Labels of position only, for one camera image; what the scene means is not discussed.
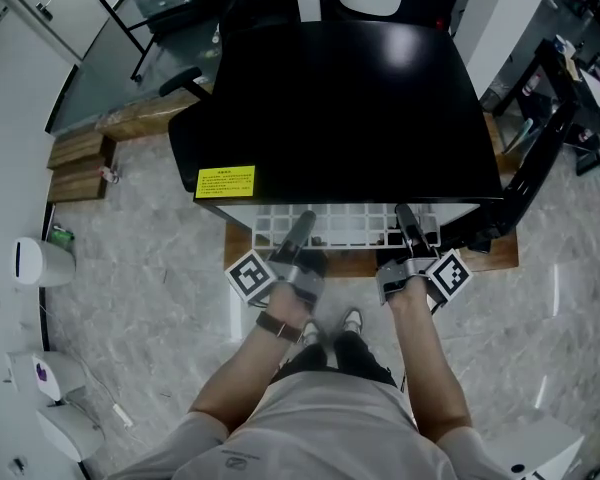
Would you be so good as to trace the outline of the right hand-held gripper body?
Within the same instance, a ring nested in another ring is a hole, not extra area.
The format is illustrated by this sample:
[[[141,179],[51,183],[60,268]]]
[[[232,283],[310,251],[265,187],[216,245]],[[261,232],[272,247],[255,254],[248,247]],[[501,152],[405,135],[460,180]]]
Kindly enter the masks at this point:
[[[376,273],[380,303],[386,303],[414,277],[426,281],[428,307],[440,308],[466,287],[473,278],[473,272],[454,249],[440,258],[409,258],[401,262],[390,260]]]

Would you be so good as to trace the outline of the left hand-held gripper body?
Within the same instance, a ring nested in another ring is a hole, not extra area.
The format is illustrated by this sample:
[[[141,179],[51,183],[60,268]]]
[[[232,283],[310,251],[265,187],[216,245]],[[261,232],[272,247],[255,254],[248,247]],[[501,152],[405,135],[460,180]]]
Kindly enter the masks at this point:
[[[225,276],[240,299],[264,309],[276,283],[293,287],[296,296],[313,311],[324,291],[324,279],[315,271],[284,262],[264,260],[250,250],[225,270]]]

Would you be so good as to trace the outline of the person's left hand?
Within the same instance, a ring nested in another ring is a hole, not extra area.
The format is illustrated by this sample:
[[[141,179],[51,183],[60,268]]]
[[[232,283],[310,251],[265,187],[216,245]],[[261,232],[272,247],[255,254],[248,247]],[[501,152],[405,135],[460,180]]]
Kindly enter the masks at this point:
[[[308,306],[297,296],[293,286],[286,282],[273,286],[266,313],[297,329],[302,329],[310,318]]]

